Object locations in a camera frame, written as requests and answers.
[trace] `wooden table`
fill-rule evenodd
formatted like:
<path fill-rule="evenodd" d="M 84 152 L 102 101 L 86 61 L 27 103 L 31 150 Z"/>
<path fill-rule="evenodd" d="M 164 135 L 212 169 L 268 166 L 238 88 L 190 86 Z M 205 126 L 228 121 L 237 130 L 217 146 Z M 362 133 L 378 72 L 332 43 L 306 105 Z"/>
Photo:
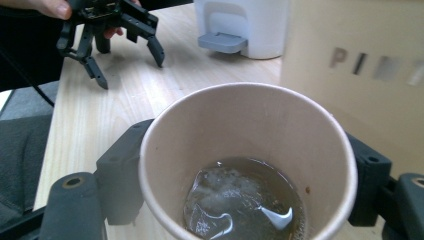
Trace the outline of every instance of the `wooden table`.
<path fill-rule="evenodd" d="M 252 60 L 197 46 L 192 4 L 153 11 L 165 49 L 158 68 L 144 39 L 134 44 L 114 37 L 111 54 L 93 52 L 109 90 L 90 80 L 78 62 L 66 59 L 60 79 L 35 207 L 45 206 L 51 185 L 96 160 L 133 124 L 155 118 L 177 99 L 196 90 L 231 82 L 279 83 L 281 59 Z M 172 238 L 144 204 L 135 226 L 107 227 L 109 239 Z M 337 239 L 381 239 L 377 228 L 342 229 Z"/>

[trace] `liquid in cup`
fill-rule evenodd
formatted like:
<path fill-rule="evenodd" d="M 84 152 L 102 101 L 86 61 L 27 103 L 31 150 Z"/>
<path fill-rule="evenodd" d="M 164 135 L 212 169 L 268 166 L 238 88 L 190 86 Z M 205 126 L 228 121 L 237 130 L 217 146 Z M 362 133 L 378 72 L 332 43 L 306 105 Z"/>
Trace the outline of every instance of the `liquid in cup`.
<path fill-rule="evenodd" d="M 304 208 L 293 184 L 267 163 L 243 157 L 199 171 L 186 199 L 184 220 L 186 228 L 203 239 L 298 240 L 305 231 Z"/>

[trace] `white appliance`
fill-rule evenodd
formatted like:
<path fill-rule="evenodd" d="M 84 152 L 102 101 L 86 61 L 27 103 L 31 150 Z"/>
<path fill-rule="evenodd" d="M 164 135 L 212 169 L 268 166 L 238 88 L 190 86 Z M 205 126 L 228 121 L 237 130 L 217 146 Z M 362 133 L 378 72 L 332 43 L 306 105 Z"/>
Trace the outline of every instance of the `white appliance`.
<path fill-rule="evenodd" d="M 194 0 L 199 46 L 268 59 L 281 56 L 289 0 Z"/>

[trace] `black clamp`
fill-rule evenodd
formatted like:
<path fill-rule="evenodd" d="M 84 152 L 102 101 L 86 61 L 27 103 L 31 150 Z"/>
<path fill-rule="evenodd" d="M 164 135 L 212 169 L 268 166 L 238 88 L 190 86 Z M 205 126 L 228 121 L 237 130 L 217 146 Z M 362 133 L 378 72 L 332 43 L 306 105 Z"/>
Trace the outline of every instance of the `black clamp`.
<path fill-rule="evenodd" d="M 51 188 L 45 208 L 0 229 L 0 239 L 107 239 L 109 225 L 133 222 L 143 204 L 138 178 L 140 146 L 153 120 L 130 127 L 97 161 L 92 173 L 75 173 Z M 358 167 L 358 191 L 349 222 L 386 221 L 384 240 L 424 239 L 424 175 L 390 177 L 391 161 L 349 135 Z"/>
<path fill-rule="evenodd" d="M 165 54 L 156 38 L 159 19 L 146 9 L 130 0 L 70 0 L 69 4 L 73 11 L 72 17 L 64 22 L 57 49 L 62 56 L 79 61 L 100 87 L 108 89 L 108 84 L 91 56 L 92 41 L 94 38 L 99 52 L 109 53 L 110 40 L 103 36 L 107 28 L 127 29 L 127 39 L 134 43 L 137 43 L 138 36 L 146 39 L 156 64 L 162 66 Z M 78 49 L 73 49 L 75 30 L 80 24 L 85 26 Z"/>

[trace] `black cable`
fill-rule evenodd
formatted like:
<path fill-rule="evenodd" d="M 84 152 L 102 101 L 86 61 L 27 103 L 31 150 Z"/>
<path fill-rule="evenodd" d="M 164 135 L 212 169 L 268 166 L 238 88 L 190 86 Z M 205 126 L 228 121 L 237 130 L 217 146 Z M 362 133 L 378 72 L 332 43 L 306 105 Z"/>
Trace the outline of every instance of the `black cable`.
<path fill-rule="evenodd" d="M 10 65 L 19 73 L 19 75 L 27 82 L 34 90 L 52 107 L 54 107 L 54 102 L 35 84 L 31 81 L 31 76 L 25 71 L 25 69 L 10 55 L 7 50 L 3 47 L 0 42 L 0 54 L 10 63 Z"/>

